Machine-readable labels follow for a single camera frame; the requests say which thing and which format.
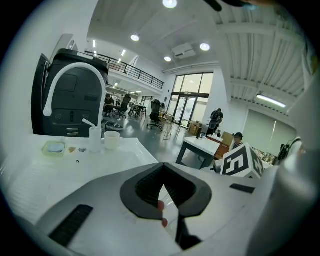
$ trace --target gray floor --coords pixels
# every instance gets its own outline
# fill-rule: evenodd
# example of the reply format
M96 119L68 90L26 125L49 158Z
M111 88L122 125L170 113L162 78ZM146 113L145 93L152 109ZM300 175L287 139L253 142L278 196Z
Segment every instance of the gray floor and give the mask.
M151 123L151 120L148 117L146 119L141 117L128 117L127 119L112 119L105 117L104 119L123 126L123 130L119 132L120 136L122 138L138 138L141 144L159 162L175 163L183 144L184 137L192 136L183 128L181 129L181 132L177 132L179 127L175 124L173 126L171 139L163 140L164 134L156 134L161 132L159 128L147 128L147 124ZM183 163L189 167L199 169L201 161L198 159L198 156L187 151Z

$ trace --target white cup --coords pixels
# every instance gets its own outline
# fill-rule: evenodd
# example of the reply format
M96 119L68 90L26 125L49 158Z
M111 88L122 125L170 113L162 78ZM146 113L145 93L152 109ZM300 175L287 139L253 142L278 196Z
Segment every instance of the white cup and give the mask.
M106 131L104 133L104 147L108 150L115 150L120 141L120 133L116 131Z

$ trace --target ceiling light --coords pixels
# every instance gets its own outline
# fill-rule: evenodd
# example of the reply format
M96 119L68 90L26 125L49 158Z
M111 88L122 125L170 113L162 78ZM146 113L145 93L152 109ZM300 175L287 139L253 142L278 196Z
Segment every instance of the ceiling light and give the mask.
M210 50L210 45L207 44L207 43L202 43L202 44L200 45L200 49L201 49L202 51L209 51L209 50Z
M169 9L175 8L177 6L177 0L163 0L163 5Z
M258 94L256 96L258 99L261 99L261 100L264 100L264 101L267 101L267 102L270 102L270 103L273 103L273 104L276 104L277 106L281 107L281 108L285 108L286 105L279 102L279 101L276 101L275 99L272 99L272 98L269 98L269 97L266 97L266 96L263 96L261 94Z
M133 40L133 41L139 41L139 36L137 36L137 35L135 35L135 34L133 34L132 36L131 36L131 39Z

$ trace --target railing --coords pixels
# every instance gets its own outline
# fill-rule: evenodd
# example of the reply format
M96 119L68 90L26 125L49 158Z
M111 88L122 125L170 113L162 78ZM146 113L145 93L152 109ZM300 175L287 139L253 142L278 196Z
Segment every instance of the railing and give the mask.
M85 53L87 55L94 56L93 52L85 51ZM119 62L115 58L104 56L104 55L98 54L98 53L96 54L96 58L99 58L100 60L109 63L110 69L116 70L119 72L123 72L124 74L127 74L129 76L137 78L137 79L139 79L143 82L146 82L146 83L148 83L158 89L162 89L162 87L164 85L164 82L160 81L159 79L155 78L154 76L152 76L146 72L143 72L142 70L140 70L134 66L131 66L127 63L124 63L122 61Z

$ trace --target office chair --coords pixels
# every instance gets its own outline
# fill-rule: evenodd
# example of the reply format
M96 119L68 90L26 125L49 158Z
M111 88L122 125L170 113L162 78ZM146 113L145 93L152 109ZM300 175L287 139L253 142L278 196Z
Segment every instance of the office chair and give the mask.
M129 102L131 101L131 98L130 98L130 95L129 94L126 94L123 98L123 101L122 101L122 104L121 106L114 106L113 108L115 110L118 110L118 113L114 113L113 114L113 117L115 116L119 116L122 117L122 118L127 118L126 115L124 115L123 113L126 112L128 110L128 105L129 105Z
M148 123L146 126L151 126L152 127L158 127L162 131L163 128L160 126L159 122L159 110L160 110L160 101L155 99L154 101L151 102L151 114L150 114L150 119L153 121L153 123Z

